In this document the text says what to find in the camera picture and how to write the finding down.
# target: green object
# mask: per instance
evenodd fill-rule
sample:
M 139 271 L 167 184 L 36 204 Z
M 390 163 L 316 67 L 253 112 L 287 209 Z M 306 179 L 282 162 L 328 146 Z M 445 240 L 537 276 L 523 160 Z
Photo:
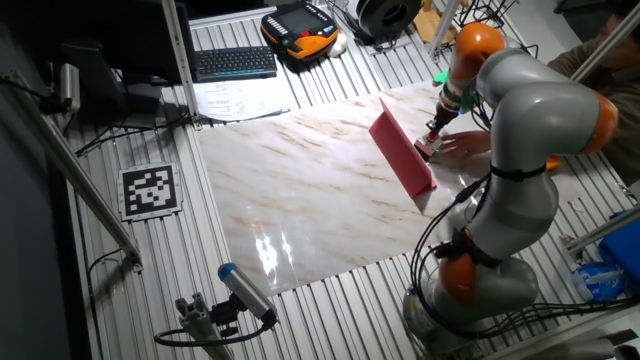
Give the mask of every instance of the green object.
M 433 78 L 433 85 L 439 86 L 447 82 L 447 78 L 449 77 L 449 69 L 444 72 L 436 75 Z M 465 114 L 471 111 L 476 105 L 480 105 L 484 102 L 484 100 L 480 97 L 480 95 L 469 96 L 464 94 L 461 99 L 461 109 L 460 112 Z
M 433 78 L 433 83 L 436 85 L 442 85 L 447 82 L 447 78 L 449 77 L 449 69 L 445 70 L 443 73 L 436 75 Z

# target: hand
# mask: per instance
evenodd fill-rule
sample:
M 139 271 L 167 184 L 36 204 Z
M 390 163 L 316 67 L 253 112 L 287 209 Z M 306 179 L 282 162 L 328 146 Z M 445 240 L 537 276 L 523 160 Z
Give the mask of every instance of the hand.
M 448 156 L 466 163 L 472 157 L 491 150 L 491 134 L 484 131 L 466 131 L 442 137 L 440 150 L 449 150 Z

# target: wall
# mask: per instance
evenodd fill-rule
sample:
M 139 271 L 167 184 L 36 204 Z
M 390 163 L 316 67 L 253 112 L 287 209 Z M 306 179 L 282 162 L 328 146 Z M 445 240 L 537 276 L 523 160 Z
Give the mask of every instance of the wall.
M 554 14 L 556 0 L 521 0 L 508 16 L 522 39 L 540 45 L 540 61 L 547 63 L 560 53 L 582 44 L 562 15 Z
M 0 54 L 0 73 L 19 69 L 34 90 L 46 91 L 2 24 Z M 2 97 L 0 159 L 0 359 L 89 359 L 82 298 L 73 295 L 79 278 L 69 271 L 74 265 L 77 275 L 73 238 L 64 236 L 68 204 L 52 208 L 64 181 Z M 78 304 L 72 349 L 66 316 Z

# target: tape roll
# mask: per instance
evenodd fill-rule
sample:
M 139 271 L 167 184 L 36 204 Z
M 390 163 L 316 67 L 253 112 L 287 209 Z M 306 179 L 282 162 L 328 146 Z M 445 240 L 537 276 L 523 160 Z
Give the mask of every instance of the tape roll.
M 356 11 L 360 28 L 373 38 L 381 38 L 409 26 L 421 5 L 421 0 L 361 0 Z

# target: marble surface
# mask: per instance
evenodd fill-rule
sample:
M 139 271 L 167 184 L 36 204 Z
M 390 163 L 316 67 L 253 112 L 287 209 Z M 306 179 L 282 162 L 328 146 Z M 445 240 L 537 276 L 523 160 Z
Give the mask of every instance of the marble surface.
M 268 295 L 412 250 L 488 157 L 430 164 L 421 211 L 368 129 L 387 104 L 412 141 L 433 118 L 429 83 L 199 132 L 232 260 Z M 446 130 L 477 129 L 468 115 Z M 446 238 L 446 226 L 430 239 Z

